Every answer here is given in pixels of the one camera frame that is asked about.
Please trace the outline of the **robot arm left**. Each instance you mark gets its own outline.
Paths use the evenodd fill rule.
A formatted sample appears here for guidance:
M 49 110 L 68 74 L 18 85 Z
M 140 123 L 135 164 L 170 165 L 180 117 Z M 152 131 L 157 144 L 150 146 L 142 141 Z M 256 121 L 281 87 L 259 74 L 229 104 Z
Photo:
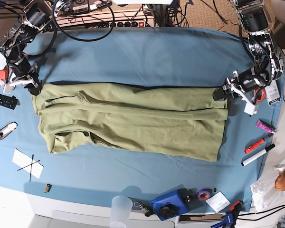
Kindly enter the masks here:
M 253 66 L 242 72 L 233 72 L 232 78 L 226 78 L 224 85 L 215 90 L 213 99 L 222 101 L 255 91 L 252 104 L 266 87 L 278 80 L 284 72 L 282 57 L 272 40 L 269 22 L 270 15 L 263 0 L 232 0 L 238 16 L 239 39 L 252 60 Z

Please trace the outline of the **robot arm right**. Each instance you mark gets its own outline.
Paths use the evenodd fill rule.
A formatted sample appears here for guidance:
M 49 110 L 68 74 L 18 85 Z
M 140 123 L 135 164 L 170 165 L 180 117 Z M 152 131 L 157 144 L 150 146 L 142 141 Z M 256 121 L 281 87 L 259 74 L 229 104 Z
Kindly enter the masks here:
M 5 60 L 5 66 L 0 74 L 7 70 L 2 80 L 2 90 L 13 89 L 23 85 L 32 95 L 38 95 L 42 86 L 38 79 L 37 64 L 31 65 L 31 59 L 45 55 L 53 46 L 57 37 L 57 28 L 52 21 L 51 6 L 48 0 L 32 0 L 23 9 L 18 26 L 13 26 L 0 41 L 0 59 Z M 48 46 L 39 54 L 24 53 L 24 48 L 47 27 L 53 29 L 53 36 Z

